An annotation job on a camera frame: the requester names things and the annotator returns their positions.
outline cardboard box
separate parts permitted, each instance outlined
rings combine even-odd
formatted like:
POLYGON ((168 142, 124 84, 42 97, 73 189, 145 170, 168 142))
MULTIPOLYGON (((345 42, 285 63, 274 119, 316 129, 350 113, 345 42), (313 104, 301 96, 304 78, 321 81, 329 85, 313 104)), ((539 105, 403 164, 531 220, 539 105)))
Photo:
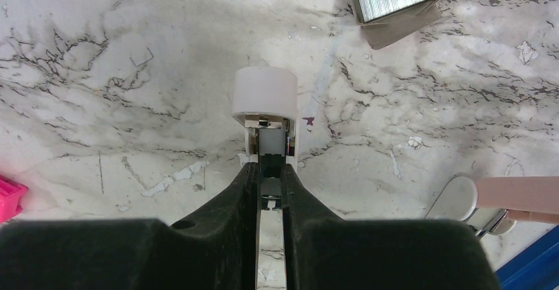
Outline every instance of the cardboard box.
POLYGON ((365 0, 361 0, 361 2, 352 0, 355 18, 357 24, 361 25, 369 46, 373 49, 386 47, 429 24, 447 19, 442 16, 436 6, 439 0, 424 0, 402 9, 398 7, 402 5, 401 1, 397 0, 389 3, 389 9, 386 9, 386 5, 377 9, 374 7, 376 5, 374 0, 368 0, 370 3, 365 4, 370 7, 363 8, 361 5, 364 3, 363 1, 365 0), (396 11, 370 21, 366 20, 367 16, 381 15, 390 9, 396 9, 396 11))

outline white plastic part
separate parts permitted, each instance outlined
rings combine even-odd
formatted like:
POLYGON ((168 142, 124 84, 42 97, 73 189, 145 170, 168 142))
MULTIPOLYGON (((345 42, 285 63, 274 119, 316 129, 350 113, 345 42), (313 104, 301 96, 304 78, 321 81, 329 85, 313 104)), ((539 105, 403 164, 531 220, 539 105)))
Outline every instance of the white plastic part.
POLYGON ((516 225, 516 221, 513 219, 504 219, 495 228, 493 232, 489 232, 491 235, 501 235, 510 232, 510 230, 516 225))
MULTIPOLYGON (((477 205, 477 187, 475 182, 468 177, 452 179, 437 198, 426 219, 455 219, 466 221, 477 229, 482 229, 497 213, 498 208, 479 208, 472 215, 477 205)), ((509 232, 516 221, 503 219, 491 235, 501 235, 509 232)))
MULTIPOLYGON (((242 126, 246 115, 273 115, 289 119, 290 135, 297 135, 297 77, 290 71, 275 67, 246 67, 235 74, 231 116, 242 126)), ((249 153, 249 132, 245 131, 245 147, 249 153)), ((295 141, 295 155, 286 162, 297 170, 299 142, 295 141)), ((247 161, 258 161, 249 155, 247 161)))
POLYGON ((456 177, 442 189, 425 218, 464 221, 473 213, 476 203, 477 188, 473 180, 456 177))

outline pink handle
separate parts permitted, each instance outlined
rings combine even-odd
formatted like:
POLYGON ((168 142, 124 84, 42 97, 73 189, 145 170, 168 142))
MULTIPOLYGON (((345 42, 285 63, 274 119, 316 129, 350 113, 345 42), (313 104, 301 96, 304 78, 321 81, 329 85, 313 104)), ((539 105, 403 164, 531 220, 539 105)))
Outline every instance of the pink handle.
POLYGON ((559 214, 559 177, 498 177, 476 181, 477 207, 559 214))
POLYGON ((530 221, 530 222, 542 222, 542 223, 549 223, 549 224, 559 224, 559 215, 557 214, 508 210, 506 218, 514 219, 516 221, 530 221))

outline white cylinder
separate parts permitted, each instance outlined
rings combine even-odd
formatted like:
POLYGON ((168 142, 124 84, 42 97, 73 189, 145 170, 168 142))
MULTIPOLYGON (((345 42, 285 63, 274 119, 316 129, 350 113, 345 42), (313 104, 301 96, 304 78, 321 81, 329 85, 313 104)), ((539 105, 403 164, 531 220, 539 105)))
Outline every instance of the white cylinder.
POLYGON ((245 115, 276 115, 297 121, 297 77, 275 67, 237 71, 231 116, 243 126, 245 115))

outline pink object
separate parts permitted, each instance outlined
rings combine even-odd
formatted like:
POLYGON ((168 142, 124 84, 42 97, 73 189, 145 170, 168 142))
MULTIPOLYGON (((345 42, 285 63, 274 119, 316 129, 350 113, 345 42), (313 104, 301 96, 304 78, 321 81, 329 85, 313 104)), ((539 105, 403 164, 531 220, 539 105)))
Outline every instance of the pink object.
POLYGON ((29 189, 22 184, 0 178, 0 223, 17 216, 23 211, 19 205, 19 199, 27 191, 29 189))
POLYGON ((542 222, 542 223, 549 223, 549 224, 559 224, 559 214, 508 210, 506 218, 515 221, 530 221, 530 222, 542 222))
POLYGON ((478 208, 559 214, 559 177, 498 177, 475 182, 478 208))

